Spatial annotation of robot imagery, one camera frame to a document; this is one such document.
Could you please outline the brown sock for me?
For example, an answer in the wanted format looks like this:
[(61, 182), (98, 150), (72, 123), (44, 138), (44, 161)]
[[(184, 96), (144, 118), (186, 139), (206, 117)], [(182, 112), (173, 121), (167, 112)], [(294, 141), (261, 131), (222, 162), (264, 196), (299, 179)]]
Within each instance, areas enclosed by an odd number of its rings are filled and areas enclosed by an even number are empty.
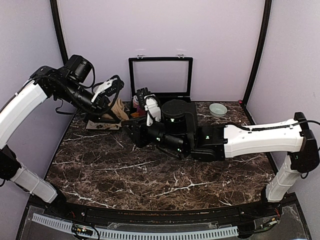
[(120, 119), (121, 121), (129, 120), (128, 114), (125, 112), (125, 105), (123, 101), (118, 98), (114, 105), (111, 108), (111, 111), (115, 114), (115, 116)]

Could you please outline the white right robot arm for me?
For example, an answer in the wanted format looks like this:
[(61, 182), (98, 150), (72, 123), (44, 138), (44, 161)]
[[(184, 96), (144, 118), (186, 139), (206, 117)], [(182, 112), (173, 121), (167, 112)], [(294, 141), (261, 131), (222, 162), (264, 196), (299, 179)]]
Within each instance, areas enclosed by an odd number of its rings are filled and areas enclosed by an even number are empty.
[(139, 148), (149, 143), (175, 151), (179, 157), (201, 162), (223, 161), (237, 156), (286, 152), (281, 168), (261, 193), (255, 213), (266, 217), (297, 179), (320, 163), (319, 146), (310, 129), (310, 121), (296, 112), (286, 121), (241, 126), (228, 122), (198, 125), (195, 103), (180, 98), (161, 103), (147, 88), (136, 93), (145, 115), (122, 122), (132, 142)]

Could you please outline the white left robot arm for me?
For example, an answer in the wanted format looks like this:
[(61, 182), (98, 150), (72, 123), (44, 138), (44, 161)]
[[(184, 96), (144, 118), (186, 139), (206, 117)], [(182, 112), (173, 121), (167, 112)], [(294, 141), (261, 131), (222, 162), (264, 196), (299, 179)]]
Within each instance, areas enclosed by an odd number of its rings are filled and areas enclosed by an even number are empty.
[(103, 82), (85, 86), (83, 83), (89, 73), (95, 73), (93, 64), (76, 54), (60, 68), (41, 66), (0, 110), (1, 180), (12, 182), (51, 205), (51, 210), (60, 218), (67, 218), (71, 213), (64, 194), (21, 163), (8, 143), (30, 115), (50, 98), (70, 103), (86, 113), (92, 122), (109, 114), (119, 123), (112, 107), (124, 82), (120, 76), (114, 75)]

